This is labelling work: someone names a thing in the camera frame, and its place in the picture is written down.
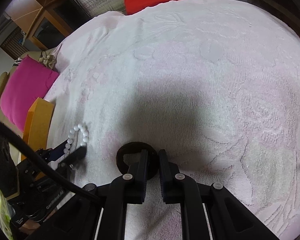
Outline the beige crumpled cloth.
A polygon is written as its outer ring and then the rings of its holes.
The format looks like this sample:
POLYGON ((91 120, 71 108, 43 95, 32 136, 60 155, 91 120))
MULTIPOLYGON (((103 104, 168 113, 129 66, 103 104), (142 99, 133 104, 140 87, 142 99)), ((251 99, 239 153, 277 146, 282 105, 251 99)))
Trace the beige crumpled cloth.
POLYGON ((47 54, 46 51, 42 51, 38 58, 38 62, 43 64, 48 69, 53 69, 56 64, 56 58, 54 55, 47 54))

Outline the black hair scrunchie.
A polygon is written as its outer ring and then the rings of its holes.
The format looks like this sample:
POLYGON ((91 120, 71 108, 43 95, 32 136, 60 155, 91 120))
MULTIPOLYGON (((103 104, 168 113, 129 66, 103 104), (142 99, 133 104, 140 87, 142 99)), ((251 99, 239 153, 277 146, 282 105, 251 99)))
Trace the black hair scrunchie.
POLYGON ((141 159, 143 150, 148 152, 146 178, 152 179, 158 172, 158 154, 156 150, 145 142, 129 142, 123 145, 116 154, 116 165, 121 174, 128 173, 128 169, 141 159))

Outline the orange cardboard box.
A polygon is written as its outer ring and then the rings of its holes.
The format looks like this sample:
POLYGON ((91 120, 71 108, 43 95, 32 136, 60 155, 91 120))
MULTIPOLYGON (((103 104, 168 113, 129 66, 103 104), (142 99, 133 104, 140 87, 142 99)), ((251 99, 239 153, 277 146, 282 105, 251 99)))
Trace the orange cardboard box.
POLYGON ((54 105, 42 98, 37 98, 28 110, 23 141, 35 152, 47 148, 53 111, 54 105))

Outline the wooden cabinet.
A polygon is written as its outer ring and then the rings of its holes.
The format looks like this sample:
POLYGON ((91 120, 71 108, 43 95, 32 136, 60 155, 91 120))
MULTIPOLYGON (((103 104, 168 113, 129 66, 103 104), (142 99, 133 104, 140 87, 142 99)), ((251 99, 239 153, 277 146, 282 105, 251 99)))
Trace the wooden cabinet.
POLYGON ((57 47, 89 19, 74 0, 12 0, 5 12, 40 50, 57 47))

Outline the white pink bed blanket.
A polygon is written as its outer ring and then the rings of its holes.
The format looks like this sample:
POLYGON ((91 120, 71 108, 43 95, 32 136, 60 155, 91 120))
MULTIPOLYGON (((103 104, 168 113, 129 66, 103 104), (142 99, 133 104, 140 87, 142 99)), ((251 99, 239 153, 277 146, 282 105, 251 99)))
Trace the white pink bed blanket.
POLYGON ((234 0, 170 1, 99 15, 54 55, 47 145, 89 130, 76 185, 110 183, 117 150, 146 142, 280 239, 300 234, 300 38, 281 20, 234 0))

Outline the pink cushion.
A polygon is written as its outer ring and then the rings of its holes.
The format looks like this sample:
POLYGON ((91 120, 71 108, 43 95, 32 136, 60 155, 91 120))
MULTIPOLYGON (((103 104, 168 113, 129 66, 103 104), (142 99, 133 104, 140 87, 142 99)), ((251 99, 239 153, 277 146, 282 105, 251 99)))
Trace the pink cushion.
POLYGON ((29 108, 44 98, 59 73, 26 56, 10 76, 0 99, 0 109, 20 131, 24 131, 29 108))

